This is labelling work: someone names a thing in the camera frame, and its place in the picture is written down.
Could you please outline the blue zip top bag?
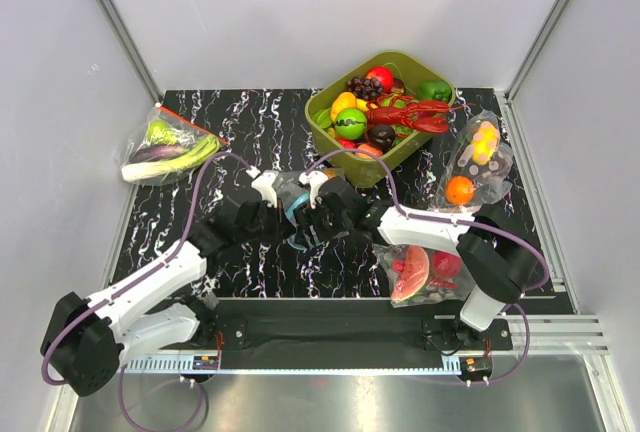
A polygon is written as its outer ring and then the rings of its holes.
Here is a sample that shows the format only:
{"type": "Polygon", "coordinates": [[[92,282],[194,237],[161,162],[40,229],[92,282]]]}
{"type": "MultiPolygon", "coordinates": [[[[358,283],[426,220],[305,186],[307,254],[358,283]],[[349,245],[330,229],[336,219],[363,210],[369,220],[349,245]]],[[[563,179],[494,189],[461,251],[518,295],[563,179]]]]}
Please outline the blue zip top bag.
{"type": "Polygon", "coordinates": [[[282,202],[287,219],[296,227],[295,233],[287,239],[288,244],[298,251],[306,251],[309,246],[302,228],[297,224],[295,212],[309,204],[309,188],[299,182],[303,172],[278,172],[274,188],[282,202]]]}

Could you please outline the green fake melon ball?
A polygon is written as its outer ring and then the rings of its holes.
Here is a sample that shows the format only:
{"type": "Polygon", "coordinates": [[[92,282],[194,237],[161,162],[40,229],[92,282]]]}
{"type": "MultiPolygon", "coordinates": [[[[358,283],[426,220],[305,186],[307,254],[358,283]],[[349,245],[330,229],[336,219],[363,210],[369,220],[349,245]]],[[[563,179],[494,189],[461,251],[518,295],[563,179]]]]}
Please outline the green fake melon ball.
{"type": "Polygon", "coordinates": [[[349,140],[360,139],[368,126],[365,114],[357,108],[347,108],[339,112],[334,121],[336,133],[349,140]]]}

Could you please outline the dark brown fake fruit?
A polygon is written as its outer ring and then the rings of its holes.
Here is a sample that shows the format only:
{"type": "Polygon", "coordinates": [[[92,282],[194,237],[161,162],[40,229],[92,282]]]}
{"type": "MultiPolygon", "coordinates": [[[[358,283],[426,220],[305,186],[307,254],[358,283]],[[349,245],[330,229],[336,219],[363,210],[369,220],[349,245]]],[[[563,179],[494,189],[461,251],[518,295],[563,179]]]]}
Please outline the dark brown fake fruit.
{"type": "Polygon", "coordinates": [[[368,142],[383,152],[387,152],[393,147],[396,133],[392,126],[387,124],[377,124],[367,132],[368,142]]]}

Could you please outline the yellow-orange fake fruit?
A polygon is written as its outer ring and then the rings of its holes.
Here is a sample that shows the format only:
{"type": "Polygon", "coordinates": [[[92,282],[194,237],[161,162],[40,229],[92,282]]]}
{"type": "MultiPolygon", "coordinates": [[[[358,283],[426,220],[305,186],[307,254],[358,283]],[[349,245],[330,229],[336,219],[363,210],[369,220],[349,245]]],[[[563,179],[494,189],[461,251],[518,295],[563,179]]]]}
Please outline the yellow-orange fake fruit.
{"type": "Polygon", "coordinates": [[[342,92],[332,103],[330,110],[330,118],[332,122],[340,112],[345,109],[355,108],[357,106],[357,98],[352,92],[342,92]]]}

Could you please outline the orange netted fake fruit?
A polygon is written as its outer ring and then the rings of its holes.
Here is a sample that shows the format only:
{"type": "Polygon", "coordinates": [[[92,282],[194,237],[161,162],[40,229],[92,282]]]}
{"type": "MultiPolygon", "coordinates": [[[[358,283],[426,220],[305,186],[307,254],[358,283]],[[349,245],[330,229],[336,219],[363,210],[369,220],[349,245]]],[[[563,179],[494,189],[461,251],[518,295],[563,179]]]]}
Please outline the orange netted fake fruit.
{"type": "Polygon", "coordinates": [[[323,173],[328,179],[344,176],[344,171],[337,168],[319,169],[319,172],[323,173]]]}

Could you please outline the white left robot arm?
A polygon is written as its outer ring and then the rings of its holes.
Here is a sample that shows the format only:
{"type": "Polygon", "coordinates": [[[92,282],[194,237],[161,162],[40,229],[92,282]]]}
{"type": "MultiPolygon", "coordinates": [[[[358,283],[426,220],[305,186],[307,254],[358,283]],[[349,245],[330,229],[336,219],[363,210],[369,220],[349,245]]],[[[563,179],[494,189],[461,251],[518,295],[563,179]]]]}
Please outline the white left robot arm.
{"type": "Polygon", "coordinates": [[[173,344],[208,346],[216,334],[213,299],[173,299],[162,310],[157,305],[204,278],[228,250],[252,241],[281,242],[294,231],[281,204],[224,201],[125,279],[88,297],[66,294],[41,344],[43,380],[86,397],[141,355],[173,344]]]}

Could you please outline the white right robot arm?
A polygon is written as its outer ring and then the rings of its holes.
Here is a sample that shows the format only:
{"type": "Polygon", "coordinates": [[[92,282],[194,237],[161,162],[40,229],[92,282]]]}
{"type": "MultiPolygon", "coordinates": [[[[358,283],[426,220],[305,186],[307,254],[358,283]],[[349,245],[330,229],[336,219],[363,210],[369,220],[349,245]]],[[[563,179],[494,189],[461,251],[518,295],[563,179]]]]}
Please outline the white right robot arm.
{"type": "Polygon", "coordinates": [[[368,200],[339,176],[307,172],[300,174],[299,182],[308,189],[309,202],[294,216],[310,247],[349,235],[373,244],[418,246],[459,257],[474,281],[453,326],[455,339],[466,348],[488,339],[494,317],[519,300],[543,259],[494,205],[471,213],[426,212],[368,200]]]}

